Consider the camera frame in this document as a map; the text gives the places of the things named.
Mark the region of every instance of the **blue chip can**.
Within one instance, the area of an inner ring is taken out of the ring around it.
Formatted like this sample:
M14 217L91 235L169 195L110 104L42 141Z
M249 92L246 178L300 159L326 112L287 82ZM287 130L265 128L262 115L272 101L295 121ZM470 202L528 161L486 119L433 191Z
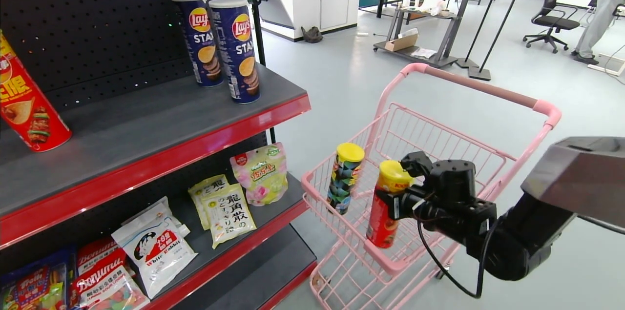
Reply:
M235 103L252 103L261 96L256 72L252 25L247 0L211 0L224 74Z
M172 0L178 7L185 43L197 83L201 87L220 85L221 65L217 47L210 28L206 0Z

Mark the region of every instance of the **person's leg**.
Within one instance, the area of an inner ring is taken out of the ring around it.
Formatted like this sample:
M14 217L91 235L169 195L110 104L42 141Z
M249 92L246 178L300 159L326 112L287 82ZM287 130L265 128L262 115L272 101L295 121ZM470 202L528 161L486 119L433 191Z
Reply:
M582 34L578 46L575 48L582 59L592 58L592 47L601 39L610 23L612 23L614 18L612 13L619 3L623 3L623 0L597 1L594 17L590 25L585 28L584 34Z

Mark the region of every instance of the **pringles can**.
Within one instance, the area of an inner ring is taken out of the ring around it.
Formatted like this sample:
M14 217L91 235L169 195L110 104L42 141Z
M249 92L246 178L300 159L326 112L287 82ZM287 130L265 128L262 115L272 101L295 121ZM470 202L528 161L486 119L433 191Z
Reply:
M404 171L399 161L386 160L380 163L380 173L375 184L375 191L383 190L387 193L401 192L413 183L413 178ZM367 238L378 248L390 248L395 241L399 221L389 217L388 206L377 194L373 194L371 215Z
M208 5L232 100L235 103L253 103L261 96L261 90L248 0L211 0Z
M350 207L351 191L360 174L362 160L364 150L353 143L343 143L336 148L327 201L341 215Z
M221 65L208 19L206 0L172 1L178 7L178 15L197 83L207 88L220 85L224 79L221 77Z
M69 141L71 130L52 108L0 30L0 113L35 152Z

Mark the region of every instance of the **gray floor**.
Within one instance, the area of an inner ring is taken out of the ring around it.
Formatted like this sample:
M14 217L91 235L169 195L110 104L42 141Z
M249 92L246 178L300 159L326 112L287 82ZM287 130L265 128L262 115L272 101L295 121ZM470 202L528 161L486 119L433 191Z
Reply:
M493 4L473 52L474 60L480 61L486 54L509 1L497 0ZM487 68L493 73L492 85L550 101L564 116L498 198L500 212L518 199L520 181L549 143L567 136L625 136L625 86L572 61L569 52L561 50L554 55L542 43L525 48L522 36L541 30L530 23L541 3L542 0L517 1ZM453 48L454 56L466 54L485 9L486 3L467 8ZM318 44L292 43L264 34L268 66L308 90L312 103L310 112L276 128L277 138L288 151L290 170L297 177L372 120L382 89L406 65L405 60L391 54L372 51L371 45L382 40L372 34L385 34L388 23L389 17L376 19L373 14L361 12L357 30L328 34ZM420 29L419 43L430 48L438 45L446 28L445 21L435 19L413 21L411 25ZM357 37L357 31L369 32L369 36ZM558 37L574 47L582 31L581 28L562 31ZM625 41L624 36L625 21L617 21L594 52L614 53ZM625 50L619 54L625 58ZM465 74L460 68L451 70ZM421 74L408 77L393 100L515 155L535 136L543 119L527 108ZM310 212L293 224L322 259L335 241L330 230ZM554 244L551 258L522 281L503 282L487 275L482 300L475 301L444 279L428 284L405 308L622 309L625 304L623 250L625 237L574 221ZM475 288L476 270L477 262L462 250L451 268L453 275L469 289ZM278 308L313 310L321 306L306 283Z

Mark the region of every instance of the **pink shopping cart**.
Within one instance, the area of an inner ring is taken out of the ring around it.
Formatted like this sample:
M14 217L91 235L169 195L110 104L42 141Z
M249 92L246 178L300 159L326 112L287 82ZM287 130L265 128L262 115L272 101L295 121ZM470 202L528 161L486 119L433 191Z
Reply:
M385 108L393 89L415 71L529 107L547 115L547 121L529 147L516 158L398 103L390 103ZM338 237L337 243L319 262L310 279L311 289L322 306L328 310L398 309L430 279L442 277L420 242L416 221L404 219L400 222L392 248L377 248L366 238L380 162L399 160L408 152L419 150L436 161L469 160L476 165L478 197L494 200L558 123L560 116L560 111L545 101L479 83L423 63L413 63L402 69L382 92L373 122L350 140L364 148L366 157L361 176L353 189L348 213L341 216L326 202L335 153L302 178L304 201ZM460 245L435 232L424 233L424 237L440 262L446 269L449 268Z

